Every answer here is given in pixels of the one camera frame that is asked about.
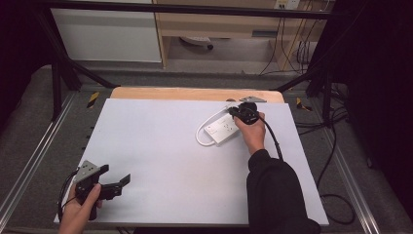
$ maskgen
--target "wall outlet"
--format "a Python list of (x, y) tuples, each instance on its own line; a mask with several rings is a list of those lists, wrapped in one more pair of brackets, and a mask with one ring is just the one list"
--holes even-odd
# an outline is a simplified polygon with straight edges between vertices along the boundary
[(288, 4), (288, 0), (277, 0), (274, 9), (284, 10), (286, 5)]
[(287, 10), (297, 10), (299, 3), (300, 0), (288, 0), (288, 3), (286, 4), (285, 8)]
[(219, 144), (234, 135), (238, 131), (238, 127), (235, 125), (233, 117), (230, 114), (226, 114), (204, 127), (204, 130)]

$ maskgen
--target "black jacket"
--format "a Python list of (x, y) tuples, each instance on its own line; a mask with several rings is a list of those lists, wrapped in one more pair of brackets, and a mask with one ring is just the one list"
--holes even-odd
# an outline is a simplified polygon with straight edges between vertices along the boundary
[(320, 233), (319, 225), (307, 218), (298, 177), (286, 162), (261, 149), (251, 156), (248, 167), (250, 233)]

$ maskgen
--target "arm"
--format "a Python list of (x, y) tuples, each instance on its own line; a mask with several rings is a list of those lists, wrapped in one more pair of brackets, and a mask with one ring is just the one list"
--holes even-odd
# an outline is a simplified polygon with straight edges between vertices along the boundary
[(245, 125), (235, 118), (251, 158), (246, 180), (251, 233), (320, 233), (307, 218), (298, 177), (285, 162), (271, 158), (264, 147), (265, 125)]

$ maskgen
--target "white tabletop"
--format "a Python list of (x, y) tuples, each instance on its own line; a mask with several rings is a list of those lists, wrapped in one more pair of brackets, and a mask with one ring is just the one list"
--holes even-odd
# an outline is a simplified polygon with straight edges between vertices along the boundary
[[(241, 134), (219, 146), (197, 143), (195, 132), (228, 102), (107, 99), (79, 163), (109, 172), (100, 183), (131, 174), (123, 194), (105, 201), (95, 222), (127, 225), (247, 225), (246, 177), (249, 154)], [(284, 161), (297, 173), (308, 217), (328, 220), (287, 104), (257, 103), (266, 113)], [(204, 142), (211, 141), (200, 132)], [(276, 147), (266, 134), (273, 157)]]

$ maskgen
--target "human hand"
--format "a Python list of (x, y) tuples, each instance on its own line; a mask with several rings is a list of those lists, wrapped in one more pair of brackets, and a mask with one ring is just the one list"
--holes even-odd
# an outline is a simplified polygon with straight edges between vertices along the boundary
[[(265, 114), (259, 112), (261, 118), (265, 119)], [(258, 120), (252, 125), (246, 125), (238, 117), (234, 117), (235, 125), (243, 133), (244, 142), (248, 147), (249, 154), (254, 154), (257, 150), (263, 149), (264, 147), (264, 137), (265, 137), (265, 125), (264, 122)]]
[[(70, 187), (68, 201), (76, 196), (76, 184)], [(100, 194), (101, 185), (97, 183), (88, 195), (83, 205), (80, 205), (77, 199), (72, 199), (64, 207), (63, 219), (61, 221), (59, 234), (77, 234), (82, 233), (86, 223), (89, 220), (91, 209)]]

